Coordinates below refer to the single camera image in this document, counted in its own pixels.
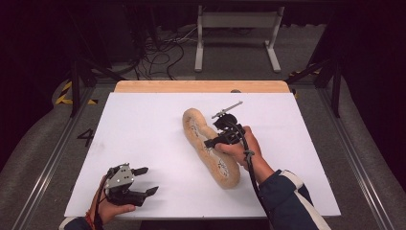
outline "white board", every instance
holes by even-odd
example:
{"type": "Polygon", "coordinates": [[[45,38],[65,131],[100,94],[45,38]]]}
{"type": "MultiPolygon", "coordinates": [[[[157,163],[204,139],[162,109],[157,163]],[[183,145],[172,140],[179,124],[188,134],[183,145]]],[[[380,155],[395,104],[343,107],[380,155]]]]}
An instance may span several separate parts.
{"type": "Polygon", "coordinates": [[[197,108],[212,125],[221,109],[250,126],[262,154],[274,169],[290,170],[310,191],[322,216],[340,210],[328,184],[296,101],[290,93],[111,93],[67,205],[65,217],[88,210],[102,176],[129,163],[148,167],[136,176],[132,191],[159,186],[157,193],[122,219],[244,219],[266,217],[243,168],[239,184],[221,189],[184,135],[183,113],[197,108]]]}

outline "wooden edge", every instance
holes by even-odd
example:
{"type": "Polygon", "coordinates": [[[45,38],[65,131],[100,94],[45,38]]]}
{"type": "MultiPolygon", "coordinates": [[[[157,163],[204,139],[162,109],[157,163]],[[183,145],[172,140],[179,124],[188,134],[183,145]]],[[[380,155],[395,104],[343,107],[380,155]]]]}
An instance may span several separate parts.
{"type": "Polygon", "coordinates": [[[115,93],[289,93],[283,80],[122,80],[115,93]]]}

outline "sleeve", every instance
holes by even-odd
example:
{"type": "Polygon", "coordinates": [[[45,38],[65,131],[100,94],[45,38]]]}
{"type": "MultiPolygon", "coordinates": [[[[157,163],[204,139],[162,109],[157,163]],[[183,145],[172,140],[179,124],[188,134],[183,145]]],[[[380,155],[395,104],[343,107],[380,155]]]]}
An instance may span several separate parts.
{"type": "Polygon", "coordinates": [[[59,230],[92,230],[85,218],[66,218],[59,230]]]}
{"type": "Polygon", "coordinates": [[[313,207],[303,181],[290,171],[278,170],[259,185],[259,197],[278,229],[330,229],[313,207]]]}

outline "baguette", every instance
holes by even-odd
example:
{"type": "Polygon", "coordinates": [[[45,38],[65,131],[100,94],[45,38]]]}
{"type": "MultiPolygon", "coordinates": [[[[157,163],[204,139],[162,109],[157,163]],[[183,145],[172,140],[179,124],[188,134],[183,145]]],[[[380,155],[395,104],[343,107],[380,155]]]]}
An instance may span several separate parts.
{"type": "Polygon", "coordinates": [[[206,148],[204,141],[214,139],[218,134],[207,126],[199,110],[190,108],[184,112],[183,129],[218,185],[223,189],[234,188],[240,178],[237,161],[231,155],[206,148]]]}

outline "metal frame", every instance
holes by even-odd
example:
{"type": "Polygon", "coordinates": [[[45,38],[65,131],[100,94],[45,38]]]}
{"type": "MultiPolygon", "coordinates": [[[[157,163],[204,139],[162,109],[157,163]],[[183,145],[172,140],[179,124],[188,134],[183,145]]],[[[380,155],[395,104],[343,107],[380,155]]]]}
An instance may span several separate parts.
{"type": "Polygon", "coordinates": [[[203,12],[202,6],[198,7],[197,16],[197,50],[194,71],[203,70],[203,28],[270,28],[271,37],[265,40],[265,48],[275,73],[280,73],[277,56],[274,50],[275,40],[281,25],[284,7],[271,12],[203,12]]]}
{"type": "Polygon", "coordinates": [[[326,59],[320,63],[311,65],[292,78],[285,80],[285,82],[287,84],[292,84],[319,69],[321,69],[321,71],[314,81],[314,85],[316,88],[326,88],[328,82],[333,78],[331,108],[334,115],[339,118],[338,104],[340,99],[341,65],[337,59],[326,59]]]}
{"type": "Polygon", "coordinates": [[[94,68],[101,73],[105,74],[110,79],[115,81],[126,81],[125,78],[121,77],[110,70],[99,66],[97,63],[90,59],[78,57],[78,60],[72,62],[71,72],[72,72],[72,93],[73,93],[73,107],[71,117],[75,117],[76,113],[80,108],[80,78],[83,80],[86,87],[94,87],[97,80],[90,73],[90,68],[94,68]]]}
{"type": "MultiPolygon", "coordinates": [[[[85,92],[81,97],[82,102],[87,102],[90,99],[90,96],[93,93],[93,88],[86,88],[85,92]]],[[[72,130],[74,129],[76,123],[79,120],[80,114],[83,111],[84,106],[80,107],[78,110],[78,114],[75,117],[71,117],[66,124],[65,129],[56,144],[47,164],[44,167],[39,178],[36,180],[33,190],[29,198],[27,199],[23,209],[21,210],[20,214],[18,215],[17,220],[15,221],[12,230],[18,229],[26,229],[28,224],[30,223],[36,208],[41,201],[41,198],[44,196],[45,191],[48,188],[49,183],[56,171],[57,165],[62,157],[62,154],[68,144],[68,140],[71,136],[72,130]]]]}
{"type": "Polygon", "coordinates": [[[325,89],[317,89],[317,92],[340,136],[343,146],[345,147],[345,153],[352,171],[354,172],[354,175],[358,180],[359,186],[365,196],[365,199],[370,205],[372,214],[375,217],[379,228],[394,229],[394,226],[392,225],[392,222],[389,219],[389,216],[385,208],[383,207],[378,194],[376,193],[375,187],[373,186],[367,172],[365,171],[364,166],[362,165],[360,158],[358,157],[355,147],[353,146],[349,135],[344,128],[344,125],[342,124],[341,120],[335,116],[334,111],[329,106],[331,104],[331,100],[329,98],[328,92],[325,89]]]}

